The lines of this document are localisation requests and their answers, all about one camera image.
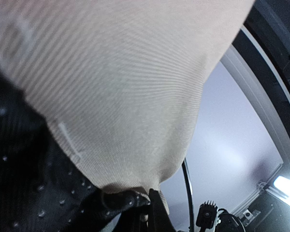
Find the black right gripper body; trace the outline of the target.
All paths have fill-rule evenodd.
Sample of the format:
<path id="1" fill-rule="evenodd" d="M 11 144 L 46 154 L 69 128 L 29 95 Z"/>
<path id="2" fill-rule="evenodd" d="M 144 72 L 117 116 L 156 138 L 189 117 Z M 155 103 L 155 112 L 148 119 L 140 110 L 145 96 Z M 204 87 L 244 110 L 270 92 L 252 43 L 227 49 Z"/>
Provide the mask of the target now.
<path id="1" fill-rule="evenodd" d="M 245 232 L 245 227 L 238 217 L 229 213 L 226 209 L 218 210 L 218 219 L 220 223 L 217 224 L 218 232 Z"/>

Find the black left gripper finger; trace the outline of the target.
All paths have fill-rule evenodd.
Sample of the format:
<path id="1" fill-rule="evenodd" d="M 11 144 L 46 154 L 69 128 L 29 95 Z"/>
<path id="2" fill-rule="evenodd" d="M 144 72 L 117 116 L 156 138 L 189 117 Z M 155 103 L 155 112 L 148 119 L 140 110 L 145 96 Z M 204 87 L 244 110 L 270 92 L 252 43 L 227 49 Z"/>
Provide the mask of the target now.
<path id="1" fill-rule="evenodd" d="M 148 215 L 147 232 L 176 232 L 158 191 L 149 190 L 150 202 L 145 208 Z"/>

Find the beige fabric pet tent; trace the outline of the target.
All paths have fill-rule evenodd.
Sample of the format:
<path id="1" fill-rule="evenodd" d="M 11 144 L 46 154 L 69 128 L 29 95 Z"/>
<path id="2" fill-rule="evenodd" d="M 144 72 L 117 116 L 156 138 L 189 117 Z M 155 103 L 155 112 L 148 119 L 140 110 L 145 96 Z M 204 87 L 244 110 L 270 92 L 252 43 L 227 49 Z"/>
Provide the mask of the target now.
<path id="1" fill-rule="evenodd" d="M 253 4 L 0 0 L 0 232 L 146 232 Z"/>

